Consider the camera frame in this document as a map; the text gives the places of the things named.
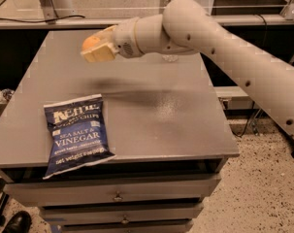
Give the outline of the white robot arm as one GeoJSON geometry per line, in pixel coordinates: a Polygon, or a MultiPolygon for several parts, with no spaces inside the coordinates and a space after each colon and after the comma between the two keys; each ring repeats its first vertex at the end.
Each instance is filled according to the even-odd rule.
{"type": "Polygon", "coordinates": [[[159,15],[126,19],[82,43],[88,62],[153,52],[205,55],[294,140],[294,67],[230,33],[193,0],[172,0],[159,15]]]}

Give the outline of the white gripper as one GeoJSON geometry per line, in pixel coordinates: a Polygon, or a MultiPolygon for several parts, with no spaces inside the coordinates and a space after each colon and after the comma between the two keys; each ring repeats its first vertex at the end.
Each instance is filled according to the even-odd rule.
{"type": "Polygon", "coordinates": [[[125,58],[142,56],[143,53],[139,50],[135,36],[138,20],[138,17],[129,18],[118,26],[112,25],[95,33],[97,44],[92,48],[82,50],[82,57],[87,62],[105,62],[114,60],[118,53],[125,58]]]}

